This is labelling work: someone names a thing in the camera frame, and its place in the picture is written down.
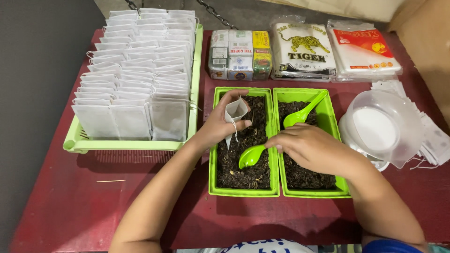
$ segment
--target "green plastic container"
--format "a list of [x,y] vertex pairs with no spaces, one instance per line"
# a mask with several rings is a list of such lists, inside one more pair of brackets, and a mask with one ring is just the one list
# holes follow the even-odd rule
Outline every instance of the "green plastic container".
[[[198,88],[200,83],[200,67],[202,60],[203,26],[197,25],[195,36],[194,60],[192,69],[191,101],[198,104]],[[197,132],[197,107],[189,112],[187,140]],[[89,150],[99,149],[140,149],[140,150],[179,150],[186,142],[150,141],[150,140],[90,140],[81,127],[76,116],[64,140],[63,148],[68,152],[85,154]]]
[[[232,89],[247,89],[250,90],[248,96],[264,96],[265,97],[265,118],[266,127],[265,133],[267,137],[276,135],[274,109],[272,105],[272,94],[270,89],[266,88],[245,88],[245,87],[216,87],[214,93],[214,107],[219,103],[220,97],[227,91]],[[230,197],[279,197],[279,171],[278,171],[278,152],[276,148],[269,149],[269,168],[270,168],[270,189],[255,190],[255,189],[230,189],[219,188],[216,183],[217,171],[217,145],[211,148],[209,152],[209,187],[208,192],[211,195],[230,196]]]
[[[321,91],[323,90],[306,88],[274,88],[274,116],[277,132],[280,131],[278,101],[285,103],[302,101],[311,102]],[[329,94],[327,94],[325,98],[316,106],[315,110],[317,112],[317,123],[319,127],[336,139],[341,140],[338,123],[336,121],[336,116],[334,115],[333,105],[331,104]],[[340,176],[336,176],[336,189],[334,190],[290,190],[288,189],[286,182],[283,154],[278,154],[278,162],[280,167],[283,195],[286,197],[316,199],[351,198],[348,185],[345,179]]]

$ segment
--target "hand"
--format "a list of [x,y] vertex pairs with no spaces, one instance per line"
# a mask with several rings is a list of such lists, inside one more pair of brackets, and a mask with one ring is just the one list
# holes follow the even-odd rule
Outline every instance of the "hand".
[[322,129],[304,123],[286,128],[264,146],[275,146],[278,152],[286,152],[300,166],[318,173],[349,179],[359,175],[366,166],[375,169],[360,153]]
[[[236,129],[234,128],[232,123],[227,123],[225,121],[225,107],[227,104],[234,102],[239,99],[242,95],[247,95],[248,90],[243,89],[235,89],[229,90],[225,95],[223,95],[222,99],[219,101],[217,106],[213,109],[211,114],[209,114],[208,119],[205,124],[200,128],[200,130],[194,135],[193,138],[196,138],[197,141],[204,146],[204,148],[208,149],[221,140],[225,139],[225,137],[229,136],[238,131],[244,130],[245,128],[252,125],[250,120],[239,120],[236,121]],[[244,100],[247,105],[248,112],[250,112],[250,107],[247,102]]]

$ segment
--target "plastic bag package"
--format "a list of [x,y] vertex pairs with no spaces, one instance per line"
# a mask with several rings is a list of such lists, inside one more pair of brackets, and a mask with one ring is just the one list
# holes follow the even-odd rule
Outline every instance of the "plastic bag package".
[[185,141],[195,12],[111,11],[106,23],[97,50],[87,54],[90,72],[80,77],[73,100],[87,135],[98,140]]
[[336,75],[326,27],[305,24],[300,16],[275,17],[270,23],[273,79],[329,82]]
[[330,19],[327,30],[336,58],[336,82],[392,80],[403,73],[373,24]]

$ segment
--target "clear plastic container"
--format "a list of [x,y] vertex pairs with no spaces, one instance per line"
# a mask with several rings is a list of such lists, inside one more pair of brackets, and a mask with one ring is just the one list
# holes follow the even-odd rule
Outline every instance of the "clear plastic container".
[[424,139],[419,115],[401,98],[381,91],[365,91],[347,109],[346,131],[363,151],[402,168]]

